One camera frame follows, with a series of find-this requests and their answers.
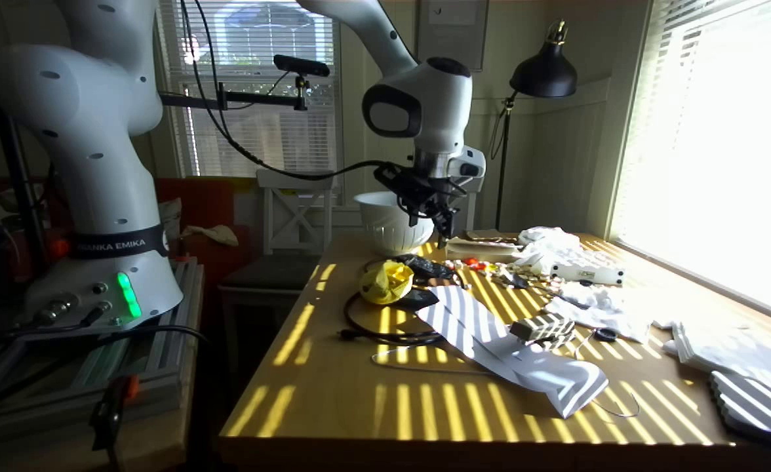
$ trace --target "floor lamp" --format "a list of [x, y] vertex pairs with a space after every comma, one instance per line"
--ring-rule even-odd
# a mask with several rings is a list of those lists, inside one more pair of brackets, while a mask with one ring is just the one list
[[538, 55], [522, 60], [509, 78], [514, 90], [510, 97], [504, 101], [501, 110], [501, 168], [497, 168], [497, 194], [495, 194], [495, 228], [501, 228], [501, 199], [507, 189], [507, 161], [509, 161], [509, 131], [510, 131], [510, 110], [516, 94], [530, 97], [569, 97], [576, 88], [575, 67], [564, 59], [566, 23], [559, 21], [556, 29], [548, 33]]

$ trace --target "window blind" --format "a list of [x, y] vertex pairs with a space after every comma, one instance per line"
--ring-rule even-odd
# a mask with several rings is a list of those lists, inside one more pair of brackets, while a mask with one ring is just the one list
[[655, 0], [611, 237], [771, 312], [771, 0]]
[[[191, 97], [225, 92], [298, 94], [294, 73], [274, 69], [274, 55], [332, 67], [332, 21], [298, 8], [295, 0], [160, 0], [164, 85]], [[285, 105], [231, 105], [217, 124], [201, 107], [176, 119], [184, 175], [255, 175], [257, 166], [217, 131], [255, 157], [282, 172], [336, 168], [336, 85], [307, 76], [307, 110]]]

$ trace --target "lamp shade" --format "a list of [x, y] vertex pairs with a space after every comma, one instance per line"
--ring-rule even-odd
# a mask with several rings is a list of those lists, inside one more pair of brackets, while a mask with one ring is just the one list
[[564, 59], [564, 21], [546, 36], [542, 50], [516, 67], [510, 90], [531, 97], [569, 97], [575, 94], [576, 72]]

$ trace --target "yellow object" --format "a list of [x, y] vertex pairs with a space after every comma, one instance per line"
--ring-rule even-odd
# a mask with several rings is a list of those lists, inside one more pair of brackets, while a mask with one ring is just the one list
[[358, 293], [371, 305], [392, 305], [411, 292], [413, 272], [409, 265], [383, 261], [361, 272]]

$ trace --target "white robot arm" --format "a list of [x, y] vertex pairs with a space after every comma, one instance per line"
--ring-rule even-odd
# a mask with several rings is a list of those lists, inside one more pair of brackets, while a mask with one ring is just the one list
[[130, 144], [162, 113], [154, 0], [57, 0], [57, 8], [71, 48], [0, 50], [0, 105], [48, 147], [74, 224], [71, 261], [28, 288], [21, 324], [128, 331], [181, 303], [154, 185]]
[[470, 69], [451, 59], [417, 63], [377, 0], [298, 0], [302, 8], [347, 23], [375, 59], [383, 78], [361, 97], [366, 126], [381, 136], [413, 140], [413, 166], [375, 175], [398, 194], [409, 219], [428, 215], [440, 237], [454, 234], [454, 203], [479, 187], [486, 154], [465, 144], [471, 105]]

